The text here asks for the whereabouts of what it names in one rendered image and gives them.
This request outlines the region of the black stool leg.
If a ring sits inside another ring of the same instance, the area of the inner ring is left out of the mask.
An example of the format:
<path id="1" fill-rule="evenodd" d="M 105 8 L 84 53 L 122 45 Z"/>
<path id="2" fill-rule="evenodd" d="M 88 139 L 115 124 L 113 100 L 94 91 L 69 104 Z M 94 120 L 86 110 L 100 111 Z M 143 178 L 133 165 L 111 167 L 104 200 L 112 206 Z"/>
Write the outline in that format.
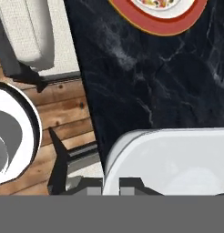
<path id="1" fill-rule="evenodd" d="M 59 195 L 66 191 L 67 161 L 69 154 L 52 127 L 48 129 L 56 152 L 56 161 L 47 183 L 50 195 Z"/>

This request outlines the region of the white tupperware container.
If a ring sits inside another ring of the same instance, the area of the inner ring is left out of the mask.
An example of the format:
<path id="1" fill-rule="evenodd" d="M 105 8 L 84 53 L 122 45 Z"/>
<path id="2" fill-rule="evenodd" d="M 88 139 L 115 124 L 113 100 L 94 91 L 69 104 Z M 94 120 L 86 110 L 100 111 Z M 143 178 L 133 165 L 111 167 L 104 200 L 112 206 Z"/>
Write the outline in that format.
<path id="1" fill-rule="evenodd" d="M 103 194 L 120 195 L 122 180 L 165 196 L 224 194 L 224 127 L 127 132 L 105 160 Z"/>

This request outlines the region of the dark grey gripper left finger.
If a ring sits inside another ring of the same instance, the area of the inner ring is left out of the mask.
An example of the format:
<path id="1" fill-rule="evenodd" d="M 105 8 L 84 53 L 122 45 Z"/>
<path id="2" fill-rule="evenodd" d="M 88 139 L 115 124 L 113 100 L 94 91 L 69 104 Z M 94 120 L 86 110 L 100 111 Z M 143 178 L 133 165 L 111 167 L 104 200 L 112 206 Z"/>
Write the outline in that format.
<path id="1" fill-rule="evenodd" d="M 63 195 L 101 196 L 102 179 L 94 177 L 83 177 Z"/>

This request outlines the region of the speckled dumpling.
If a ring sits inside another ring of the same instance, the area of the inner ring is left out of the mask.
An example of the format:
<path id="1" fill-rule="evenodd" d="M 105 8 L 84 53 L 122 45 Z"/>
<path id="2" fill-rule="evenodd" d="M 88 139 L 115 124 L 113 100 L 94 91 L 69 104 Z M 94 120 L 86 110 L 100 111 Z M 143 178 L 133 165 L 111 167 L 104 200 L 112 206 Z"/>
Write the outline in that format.
<path id="1" fill-rule="evenodd" d="M 140 0 L 140 2 L 152 8 L 165 9 L 175 5 L 178 0 Z"/>

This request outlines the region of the red rimmed white plate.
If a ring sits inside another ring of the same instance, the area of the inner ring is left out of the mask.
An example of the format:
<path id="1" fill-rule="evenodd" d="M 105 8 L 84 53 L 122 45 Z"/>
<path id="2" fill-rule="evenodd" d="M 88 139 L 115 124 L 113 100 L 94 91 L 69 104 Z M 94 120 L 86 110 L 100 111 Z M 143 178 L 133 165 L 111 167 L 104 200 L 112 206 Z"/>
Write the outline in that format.
<path id="1" fill-rule="evenodd" d="M 208 0 L 195 0 L 183 14 L 170 19 L 161 19 L 145 13 L 131 0 L 108 0 L 114 9 L 131 25 L 150 35 L 173 36 L 190 29 L 200 18 Z"/>

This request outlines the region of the white upholstered stool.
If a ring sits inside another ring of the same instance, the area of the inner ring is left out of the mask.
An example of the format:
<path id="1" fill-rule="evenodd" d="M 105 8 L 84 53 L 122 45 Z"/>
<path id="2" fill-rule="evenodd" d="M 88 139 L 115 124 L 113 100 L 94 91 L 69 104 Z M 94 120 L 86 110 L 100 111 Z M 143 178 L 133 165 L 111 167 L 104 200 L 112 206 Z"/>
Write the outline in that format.
<path id="1" fill-rule="evenodd" d="M 48 81 L 80 77 L 64 0 L 0 0 L 0 19 L 19 62 Z"/>

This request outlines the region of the grey stool footrest bar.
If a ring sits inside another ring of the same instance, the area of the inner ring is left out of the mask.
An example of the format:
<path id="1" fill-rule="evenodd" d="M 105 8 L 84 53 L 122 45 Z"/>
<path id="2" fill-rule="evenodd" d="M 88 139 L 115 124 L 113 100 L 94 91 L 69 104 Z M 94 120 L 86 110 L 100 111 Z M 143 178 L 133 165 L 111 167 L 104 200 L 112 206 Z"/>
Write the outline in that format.
<path id="1" fill-rule="evenodd" d="M 97 142 L 93 141 L 83 146 L 68 150 L 67 173 L 73 173 L 81 168 L 100 162 Z"/>

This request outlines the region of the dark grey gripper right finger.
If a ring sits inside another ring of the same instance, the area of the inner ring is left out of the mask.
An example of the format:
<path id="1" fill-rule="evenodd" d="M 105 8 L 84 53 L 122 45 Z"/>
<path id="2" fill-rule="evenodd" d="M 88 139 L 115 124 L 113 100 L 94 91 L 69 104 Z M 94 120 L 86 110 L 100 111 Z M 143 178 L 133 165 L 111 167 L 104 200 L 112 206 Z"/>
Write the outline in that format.
<path id="1" fill-rule="evenodd" d="M 140 177 L 121 177 L 119 179 L 120 196 L 160 196 L 157 191 L 146 187 Z"/>

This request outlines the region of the white round black rimmed thing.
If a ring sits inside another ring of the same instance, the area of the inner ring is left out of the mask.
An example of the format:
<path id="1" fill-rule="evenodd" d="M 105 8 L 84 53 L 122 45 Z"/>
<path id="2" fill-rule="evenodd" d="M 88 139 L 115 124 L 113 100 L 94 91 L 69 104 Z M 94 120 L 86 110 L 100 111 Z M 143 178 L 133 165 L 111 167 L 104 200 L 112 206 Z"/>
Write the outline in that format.
<path id="1" fill-rule="evenodd" d="M 24 174 L 42 141 L 42 123 L 32 101 L 0 82 L 0 185 Z"/>

